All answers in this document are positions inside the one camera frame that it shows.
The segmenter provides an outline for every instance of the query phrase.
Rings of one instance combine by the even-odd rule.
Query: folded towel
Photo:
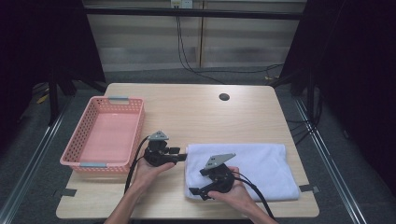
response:
[[[280,144],[192,144],[186,148],[185,195],[192,199],[202,198],[192,195],[189,188],[202,188],[210,183],[207,176],[199,172],[204,169],[211,156],[235,153],[236,156],[224,162],[236,166],[239,173],[246,176],[263,194],[267,201],[298,200],[300,191],[286,162],[286,149]],[[254,201],[260,200],[254,190],[246,185]]]

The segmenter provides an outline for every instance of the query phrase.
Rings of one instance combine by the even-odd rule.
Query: gray carpet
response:
[[[256,71],[260,68],[249,68]],[[228,69],[246,71],[246,68]],[[267,74],[261,73],[204,73],[202,77],[184,69],[162,71],[119,72],[106,74],[107,82],[135,82],[135,83],[200,83],[200,84],[238,84],[238,85],[265,85]],[[77,83],[78,93],[64,114],[63,123],[55,135],[45,158],[35,175],[35,178],[24,196],[21,205],[12,223],[95,223],[103,220],[60,220],[56,217],[56,207],[60,198],[53,197],[57,189],[63,189],[67,183],[71,170],[59,163],[59,159],[74,131],[83,109],[89,99],[102,93],[92,90],[84,84]],[[295,101],[290,95],[290,86],[276,88],[276,94],[287,120],[301,120]],[[17,184],[18,177],[23,172],[23,165],[32,156],[39,144],[41,136],[47,129],[49,120],[49,102],[37,105],[35,102],[25,113],[18,132],[11,139],[6,154],[0,160],[1,169],[1,205]],[[291,134],[295,142],[306,133],[306,128],[297,122],[289,122]],[[318,130],[322,135],[332,158],[336,162],[347,185],[359,203],[368,223],[396,223],[396,200],[387,187],[371,169],[353,140],[346,139],[343,127],[337,122],[332,111],[324,104]],[[332,179],[315,144],[308,135],[297,145],[310,183],[318,186],[319,193],[315,194],[320,209],[318,217],[314,218],[279,218],[280,223],[353,223],[341,197],[339,196]],[[159,220],[142,220],[141,223],[159,223]],[[221,220],[162,220],[161,223],[249,223],[248,220],[221,221]]]

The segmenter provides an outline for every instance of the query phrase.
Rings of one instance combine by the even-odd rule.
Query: person's left hand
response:
[[[134,183],[142,184],[144,189],[147,189],[160,173],[167,171],[174,166],[174,163],[168,162],[159,167],[155,167],[150,165],[144,158],[142,158],[137,164],[136,175],[134,176]]]

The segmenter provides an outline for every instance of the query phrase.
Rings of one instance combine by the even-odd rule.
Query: plastic basket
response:
[[[127,173],[139,144],[143,119],[143,99],[92,97],[61,164],[78,172]]]

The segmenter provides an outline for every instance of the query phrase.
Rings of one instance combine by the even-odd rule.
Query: power outlet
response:
[[[171,8],[181,8],[182,0],[171,0]]]
[[[182,8],[192,8],[192,0],[181,0]]]

